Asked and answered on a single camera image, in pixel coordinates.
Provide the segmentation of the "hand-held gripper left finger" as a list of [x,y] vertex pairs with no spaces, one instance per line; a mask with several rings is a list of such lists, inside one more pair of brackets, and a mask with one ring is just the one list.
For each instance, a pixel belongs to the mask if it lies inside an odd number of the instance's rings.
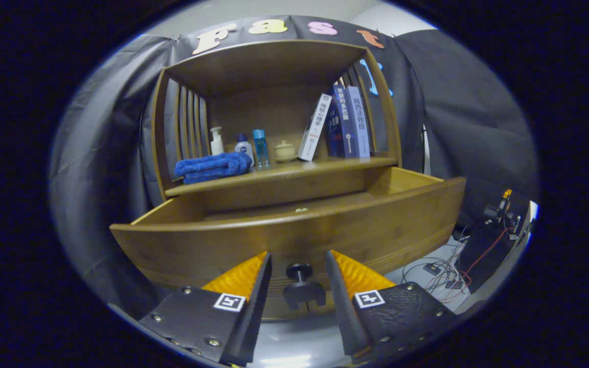
[[271,271],[271,254],[264,251],[205,286],[177,288],[140,324],[180,350],[245,366],[253,360]]

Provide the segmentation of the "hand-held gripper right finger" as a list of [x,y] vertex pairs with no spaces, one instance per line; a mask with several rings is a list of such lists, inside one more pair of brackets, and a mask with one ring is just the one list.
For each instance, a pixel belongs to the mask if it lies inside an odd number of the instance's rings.
[[325,254],[342,345],[353,364],[388,365],[451,330],[458,316],[414,282],[395,284],[335,250]]

